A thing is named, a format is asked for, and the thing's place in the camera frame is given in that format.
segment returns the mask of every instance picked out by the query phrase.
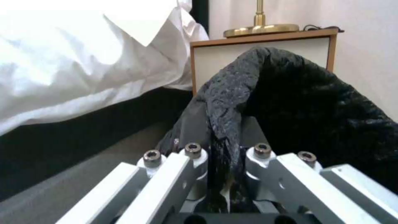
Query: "black garment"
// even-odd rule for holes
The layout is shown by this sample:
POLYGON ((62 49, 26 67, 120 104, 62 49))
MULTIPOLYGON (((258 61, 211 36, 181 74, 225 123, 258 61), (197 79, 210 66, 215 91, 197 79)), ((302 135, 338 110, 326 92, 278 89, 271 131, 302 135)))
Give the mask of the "black garment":
MULTIPOLYGON (((212 133, 213 191, 231 175, 240 185, 241 120, 255 116, 277 155, 310 151, 323 167, 349 163, 398 192, 397 123, 351 85, 301 56, 262 47, 239 56, 202 86, 159 143, 162 153, 171 152, 184 116, 202 104, 212 133)), ((244 191, 241 186, 233 188, 244 191)))

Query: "bolt head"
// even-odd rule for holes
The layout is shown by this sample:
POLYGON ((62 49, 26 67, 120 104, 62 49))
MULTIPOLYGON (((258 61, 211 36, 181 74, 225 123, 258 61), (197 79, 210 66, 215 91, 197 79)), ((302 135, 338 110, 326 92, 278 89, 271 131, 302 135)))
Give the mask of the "bolt head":
POLYGON ((316 156, 313 153, 307 151, 300 151, 298 152, 297 156, 305 163, 307 163, 310 167, 315 166, 316 156))
POLYGON ((271 156, 272 149, 268 144, 258 143, 254 146, 254 155, 260 159, 266 159, 271 156))
POLYGON ((144 165, 146 167, 158 167, 162 162, 162 157, 158 150, 149 150, 143 156, 144 165))
POLYGON ((202 147, 195 142, 191 142, 185 145, 185 154, 191 159, 197 159, 201 156, 202 147))

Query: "black fabric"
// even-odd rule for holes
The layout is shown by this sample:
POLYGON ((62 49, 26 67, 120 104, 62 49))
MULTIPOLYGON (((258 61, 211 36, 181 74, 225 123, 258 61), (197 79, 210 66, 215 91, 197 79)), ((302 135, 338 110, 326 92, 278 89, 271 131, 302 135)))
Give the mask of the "black fabric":
POLYGON ((0 201, 154 123, 174 123, 191 98, 190 91, 157 88, 71 120, 0 136, 0 201))
POLYGON ((276 154, 305 150, 324 167, 349 163, 398 192, 397 123, 351 85, 301 56, 260 47, 239 56, 202 86, 159 143, 162 153, 171 152, 184 116, 202 104, 214 136, 208 188, 218 191, 233 176, 231 206, 238 211, 246 197, 242 116, 257 118, 276 154))

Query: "white bed sheet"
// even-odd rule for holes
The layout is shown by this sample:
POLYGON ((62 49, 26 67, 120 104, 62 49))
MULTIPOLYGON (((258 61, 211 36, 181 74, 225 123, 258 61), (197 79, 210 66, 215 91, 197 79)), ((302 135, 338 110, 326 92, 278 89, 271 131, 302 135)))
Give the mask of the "white bed sheet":
POLYGON ((189 15, 189 0, 173 4, 164 7, 169 12, 156 32, 139 30, 148 32, 146 38, 126 26, 134 18, 121 20, 115 11, 2 13, 0 135, 23 124, 71 119, 160 86, 189 90, 189 42, 208 37, 189 15))

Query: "white wall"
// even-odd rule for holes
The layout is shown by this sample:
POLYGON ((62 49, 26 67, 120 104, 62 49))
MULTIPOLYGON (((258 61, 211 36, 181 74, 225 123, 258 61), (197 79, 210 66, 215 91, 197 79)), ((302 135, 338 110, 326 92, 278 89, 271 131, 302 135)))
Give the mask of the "white wall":
MULTIPOLYGON (((256 0, 210 0, 210 39, 252 26, 256 0)), ((398 0, 264 0, 267 24, 339 26, 334 72, 398 121, 398 0)))

